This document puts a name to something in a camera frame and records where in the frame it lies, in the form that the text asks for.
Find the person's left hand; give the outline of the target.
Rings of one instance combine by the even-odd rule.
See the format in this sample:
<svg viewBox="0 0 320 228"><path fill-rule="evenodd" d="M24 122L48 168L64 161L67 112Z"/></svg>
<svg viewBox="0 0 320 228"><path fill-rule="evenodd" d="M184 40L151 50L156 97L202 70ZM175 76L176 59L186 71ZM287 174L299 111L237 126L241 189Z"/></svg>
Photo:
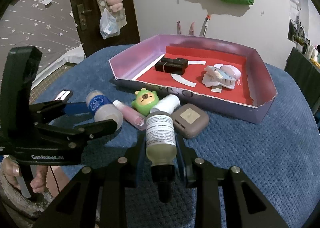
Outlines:
<svg viewBox="0 0 320 228"><path fill-rule="evenodd" d="M21 171L18 164L6 157L2 161L2 169L8 182L20 190L21 188L18 184L17 177L21 176ZM45 190L47 184L47 173L47 166L37 166L36 176L30 182L30 186L34 193L42 193Z"/></svg>

